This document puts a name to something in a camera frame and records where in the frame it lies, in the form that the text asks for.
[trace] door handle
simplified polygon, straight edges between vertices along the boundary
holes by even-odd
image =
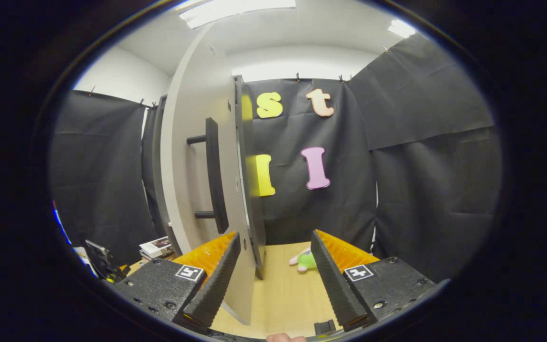
[[[219,158],[219,125],[211,117],[206,118],[206,134],[187,138],[187,145],[206,143],[206,167],[208,170],[208,186],[212,211],[196,211],[196,219],[215,219],[217,231],[223,234],[229,221],[223,197],[223,182],[221,179],[221,160]]]

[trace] book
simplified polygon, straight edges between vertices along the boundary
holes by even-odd
[[[142,249],[139,250],[139,255],[141,255],[141,257],[143,257],[143,259],[145,259],[146,261],[150,261],[150,260],[153,260],[154,258],[153,257],[150,257],[145,251],[143,251]],[[168,258],[168,257],[174,257],[174,252],[170,251],[170,252],[167,252],[166,254],[164,255],[160,255],[158,256],[157,258]]]
[[[139,247],[141,247],[141,250],[145,252],[146,255],[150,256],[150,258],[167,255],[174,251],[167,236],[146,243],[141,243]]]

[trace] ceiling light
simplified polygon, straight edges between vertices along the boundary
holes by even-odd
[[[180,13],[179,17],[190,28],[195,29],[209,22],[248,11],[295,7],[295,0],[211,0]]]
[[[403,38],[407,38],[408,36],[415,34],[414,28],[399,20],[392,20],[391,26],[389,26],[388,31],[395,33]]]

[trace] foam letter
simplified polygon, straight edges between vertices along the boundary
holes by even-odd
[[[308,172],[310,173],[310,181],[308,189],[326,188],[330,185],[330,180],[324,174],[324,164],[322,163],[322,147],[310,147],[301,151],[301,154],[308,161]]]
[[[276,117],[282,114],[282,96],[278,93],[262,93],[256,98],[256,114],[259,117]]]
[[[330,100],[330,94],[322,93],[322,89],[314,89],[305,96],[312,100],[313,111],[320,116],[330,116],[335,113],[335,109],[326,106],[325,100]]]
[[[256,156],[256,174],[259,178],[259,195],[261,197],[271,196],[275,193],[272,182],[269,179],[269,162],[272,157],[269,154],[259,154]]]

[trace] pink letter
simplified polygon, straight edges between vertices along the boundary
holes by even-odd
[[[324,174],[324,164],[322,164],[322,147],[310,147],[301,151],[301,154],[308,161],[308,172],[310,173],[310,181],[308,189],[326,188],[330,185],[330,180]]]
[[[305,95],[312,100],[313,111],[320,116],[330,116],[335,113],[335,109],[326,106],[325,100],[330,100],[330,94],[322,93],[322,89],[314,89]]]

